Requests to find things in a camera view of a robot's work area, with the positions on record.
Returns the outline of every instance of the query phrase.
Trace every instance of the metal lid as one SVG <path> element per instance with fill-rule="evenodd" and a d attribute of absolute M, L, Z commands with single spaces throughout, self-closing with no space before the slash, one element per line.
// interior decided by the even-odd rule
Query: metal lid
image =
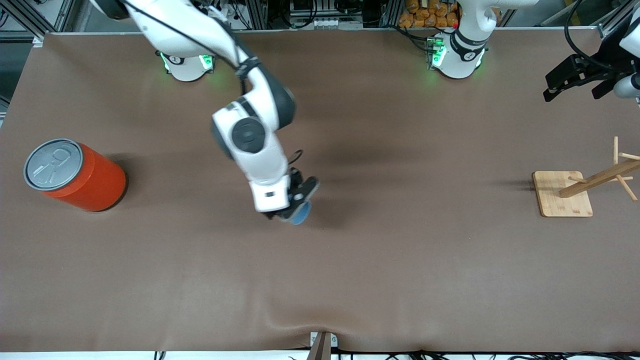
<path fill-rule="evenodd" d="M 38 146 L 24 164 L 24 180 L 40 191 L 59 189 L 73 180 L 82 168 L 80 145 L 69 139 L 55 139 Z"/>

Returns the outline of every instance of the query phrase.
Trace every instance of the orange can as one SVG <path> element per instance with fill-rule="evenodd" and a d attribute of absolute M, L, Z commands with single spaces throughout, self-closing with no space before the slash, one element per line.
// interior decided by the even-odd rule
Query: orange can
<path fill-rule="evenodd" d="M 44 195 L 87 211 L 110 208 L 127 187 L 118 164 L 69 139 L 38 146 L 24 164 L 24 179 Z"/>

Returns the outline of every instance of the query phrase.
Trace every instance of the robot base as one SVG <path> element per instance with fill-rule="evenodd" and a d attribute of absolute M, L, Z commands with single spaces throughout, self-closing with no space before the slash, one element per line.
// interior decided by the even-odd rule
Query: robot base
<path fill-rule="evenodd" d="M 473 74 L 474 70 L 480 66 L 484 50 L 479 55 L 469 53 L 474 56 L 472 61 L 463 61 L 460 55 L 451 49 L 451 34 L 439 33 L 436 35 L 437 40 L 442 40 L 442 45 L 434 45 L 433 55 L 430 57 L 432 69 L 440 71 L 444 76 L 452 79 L 464 79 Z"/>
<path fill-rule="evenodd" d="M 185 83 L 196 81 L 204 74 L 213 73 L 216 61 L 216 57 L 211 55 L 179 58 L 156 51 L 156 56 L 163 60 L 167 74 L 171 74 L 176 80 Z"/>

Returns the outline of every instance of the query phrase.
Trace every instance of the wooden mug tree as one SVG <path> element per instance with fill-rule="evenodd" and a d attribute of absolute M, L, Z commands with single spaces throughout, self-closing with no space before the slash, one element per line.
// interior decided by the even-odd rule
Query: wooden mug tree
<path fill-rule="evenodd" d="M 626 160 L 619 163 L 619 158 Z M 613 166 L 586 179 L 579 171 L 536 171 L 533 182 L 536 186 L 540 213 L 544 217 L 591 217 L 593 210 L 587 190 L 598 185 L 617 182 L 622 185 L 633 201 L 636 195 L 631 191 L 624 175 L 640 168 L 640 156 L 618 151 L 618 137 L 613 138 Z"/>

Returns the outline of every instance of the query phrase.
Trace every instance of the wooden peg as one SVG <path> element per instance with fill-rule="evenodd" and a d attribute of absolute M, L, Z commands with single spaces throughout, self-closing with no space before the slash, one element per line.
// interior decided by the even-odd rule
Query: wooden peg
<path fill-rule="evenodd" d="M 613 165 L 618 164 L 618 137 L 613 137 Z"/>
<path fill-rule="evenodd" d="M 600 184 L 604 184 L 611 179 L 616 179 L 616 175 L 627 175 L 628 173 L 640 168 L 640 161 L 637 160 L 625 160 L 617 165 L 613 165 L 607 170 L 601 171 L 593 176 L 585 179 L 588 183 L 575 183 L 571 186 L 559 191 L 559 196 L 562 198 L 572 197 L 583 191 L 594 188 Z"/>
<path fill-rule="evenodd" d="M 633 180 L 633 179 L 634 179 L 634 177 L 633 177 L 633 176 L 623 176 L 623 177 L 622 177 L 622 180 L 624 180 L 624 181 Z M 608 183 L 617 183 L 617 182 L 618 182 L 618 179 L 611 179 L 611 180 L 609 180 L 609 181 L 607 181 L 607 182 L 608 182 Z"/>
<path fill-rule="evenodd" d="M 621 158 L 631 159 L 631 160 L 640 160 L 640 156 L 625 154 L 624 152 L 619 152 L 618 155 Z"/>
<path fill-rule="evenodd" d="M 585 179 L 581 179 L 579 177 L 573 177 L 573 176 L 570 176 L 569 180 L 576 181 L 578 183 L 583 183 L 583 184 L 589 183 L 589 181 L 586 181 Z"/>
<path fill-rule="evenodd" d="M 627 183 L 622 179 L 622 177 L 620 175 L 616 175 L 616 179 L 618 180 L 618 182 L 620 182 L 620 184 L 622 185 L 622 187 L 625 189 L 625 191 L 627 192 L 627 194 L 629 194 L 629 196 L 631 197 L 631 200 L 633 201 L 638 201 L 638 198 L 636 197 L 636 195 L 634 194 L 633 191 L 631 191 L 631 188 L 629 187 L 629 185 L 627 185 Z"/>

